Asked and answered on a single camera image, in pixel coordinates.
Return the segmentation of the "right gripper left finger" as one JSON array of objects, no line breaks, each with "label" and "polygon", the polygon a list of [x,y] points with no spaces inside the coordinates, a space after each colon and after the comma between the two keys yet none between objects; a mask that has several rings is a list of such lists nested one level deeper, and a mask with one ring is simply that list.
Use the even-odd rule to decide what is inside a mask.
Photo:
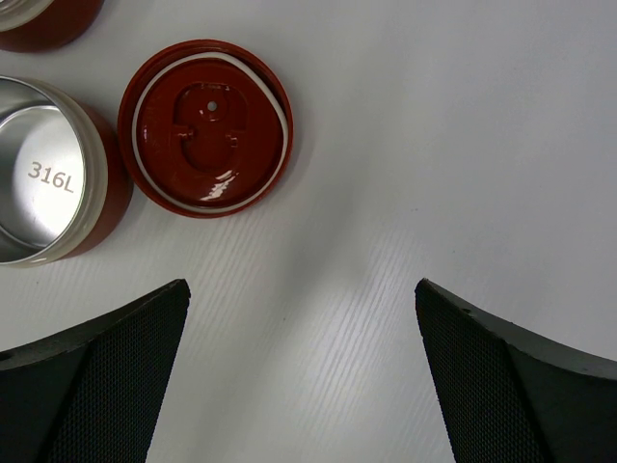
[{"label": "right gripper left finger", "polygon": [[187,282],[174,280],[3,351],[2,461],[145,461],[189,304]]}]

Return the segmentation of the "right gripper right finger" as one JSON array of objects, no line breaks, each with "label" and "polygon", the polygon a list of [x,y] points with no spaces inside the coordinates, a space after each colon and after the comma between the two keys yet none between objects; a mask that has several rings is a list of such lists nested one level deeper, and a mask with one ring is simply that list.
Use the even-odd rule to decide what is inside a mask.
[{"label": "right gripper right finger", "polygon": [[416,316],[458,462],[613,462],[616,364],[487,313],[435,283]]}]

